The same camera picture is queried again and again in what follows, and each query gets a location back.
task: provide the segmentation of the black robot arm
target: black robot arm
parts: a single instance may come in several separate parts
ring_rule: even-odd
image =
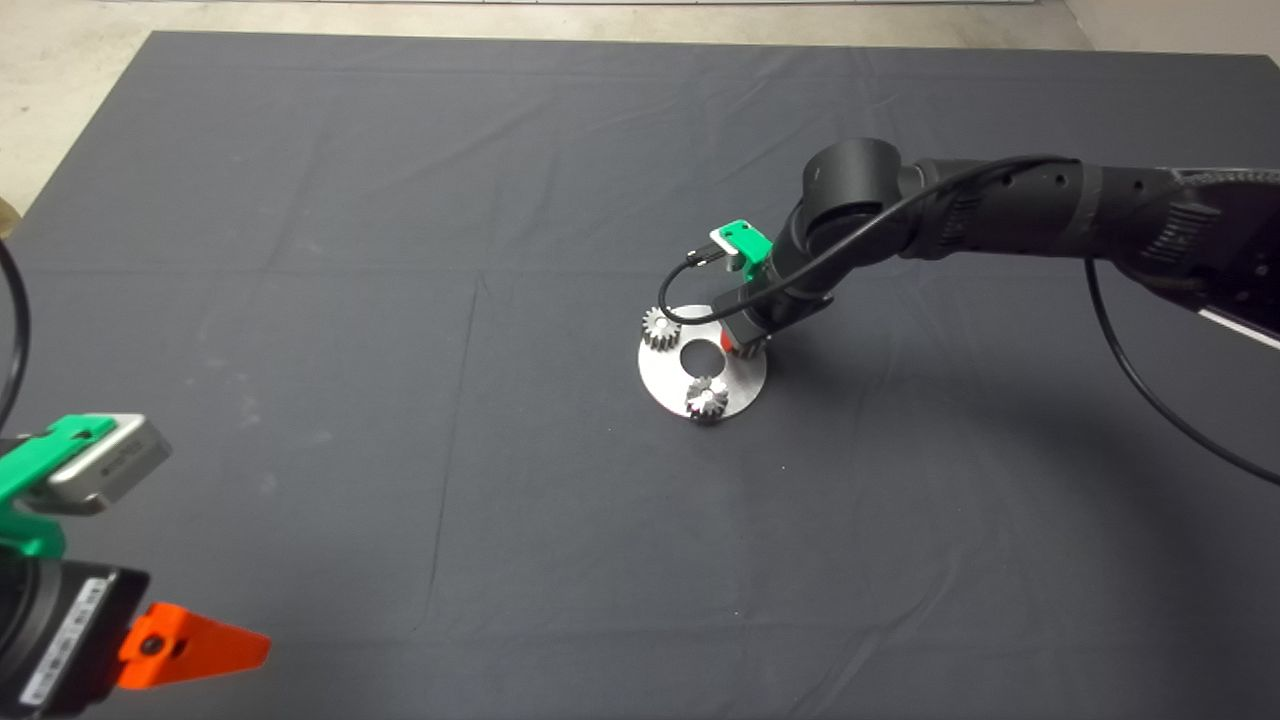
[[[878,140],[809,160],[764,272],[716,299],[705,319],[749,348],[826,307],[855,268],[952,252],[1110,260],[1166,300],[1280,337],[1280,173],[1048,155],[904,165]]]

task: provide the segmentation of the label sticker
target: label sticker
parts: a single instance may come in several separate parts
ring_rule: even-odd
[[[49,700],[49,692],[54,689],[58,680],[67,671],[67,664],[79,644],[81,635],[88,628],[88,621],[93,618],[102,596],[106,594],[106,578],[90,578],[81,585],[81,592],[76,596],[67,616],[63,618],[61,626],[54,634],[54,642],[49,643],[49,650],[36,665],[36,671],[27,680],[27,687],[18,698],[23,705],[41,706]]]

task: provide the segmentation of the red part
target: red part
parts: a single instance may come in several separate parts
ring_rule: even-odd
[[[120,646],[124,671],[116,685],[141,691],[252,670],[266,662],[271,638],[210,620],[184,607],[156,602],[138,618]]]

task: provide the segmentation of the silver gear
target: silver gear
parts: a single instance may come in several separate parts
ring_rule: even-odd
[[[689,419],[699,424],[710,424],[721,419],[728,406],[728,386],[719,378],[700,377],[689,383],[685,393],[685,411]]]
[[[672,322],[662,310],[650,307],[640,323],[640,337],[654,350],[671,350],[680,340],[680,323]]]

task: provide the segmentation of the circular metal plate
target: circular metal plate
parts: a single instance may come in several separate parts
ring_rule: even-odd
[[[676,313],[681,315],[705,315],[710,311],[712,309],[707,305],[684,305],[676,307]],[[694,377],[686,373],[685,366],[680,364],[680,352],[686,345],[698,340],[709,341],[719,348],[719,323],[707,323],[704,325],[681,325],[680,341],[671,350],[653,350],[641,340],[639,356],[640,379],[644,380],[644,387],[649,391],[649,395],[667,410],[681,418],[687,418],[689,413],[685,411],[685,392],[689,389],[689,384],[694,382]],[[723,418],[731,418],[746,410],[756,396],[760,395],[768,365],[765,364],[763,351],[756,352],[750,359],[739,357],[723,351],[722,354],[724,355],[724,369],[716,377],[724,380],[724,384],[728,386],[728,405],[724,407]]]

